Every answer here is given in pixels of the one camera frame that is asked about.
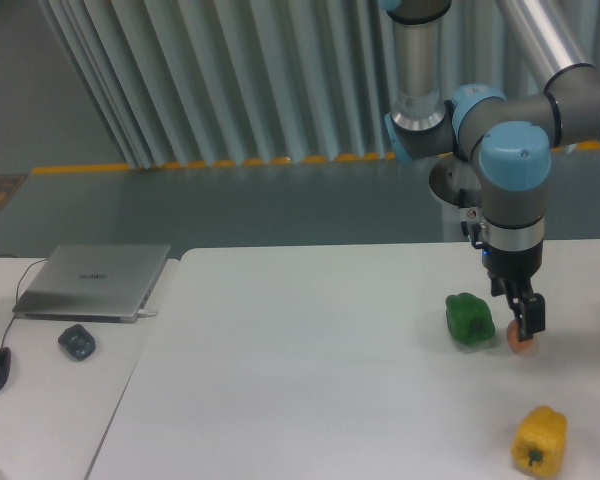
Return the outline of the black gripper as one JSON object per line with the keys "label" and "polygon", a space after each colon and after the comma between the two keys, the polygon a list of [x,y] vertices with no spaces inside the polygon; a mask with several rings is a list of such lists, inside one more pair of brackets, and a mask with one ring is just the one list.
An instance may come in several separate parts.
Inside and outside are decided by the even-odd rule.
{"label": "black gripper", "polygon": [[[483,245],[482,264],[491,282],[491,295],[506,297],[514,321],[518,323],[519,341],[532,340],[546,328],[545,299],[541,294],[533,294],[531,286],[531,278],[542,263],[542,252],[543,242],[522,251]],[[519,296],[530,295],[519,300]]]}

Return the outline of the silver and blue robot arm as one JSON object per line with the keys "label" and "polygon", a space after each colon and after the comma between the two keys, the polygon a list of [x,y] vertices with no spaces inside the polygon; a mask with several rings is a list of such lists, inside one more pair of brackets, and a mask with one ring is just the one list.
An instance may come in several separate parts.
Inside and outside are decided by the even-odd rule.
{"label": "silver and blue robot arm", "polygon": [[385,123],[395,156],[448,153],[466,163],[476,190],[453,203],[482,253],[493,296],[504,296],[517,338],[545,328],[545,301],[531,285],[542,261],[550,152],[600,139],[600,72],[553,1],[502,1],[499,10],[539,85],[510,100],[484,84],[440,95],[441,22],[447,1],[383,1],[391,20],[397,97]]}

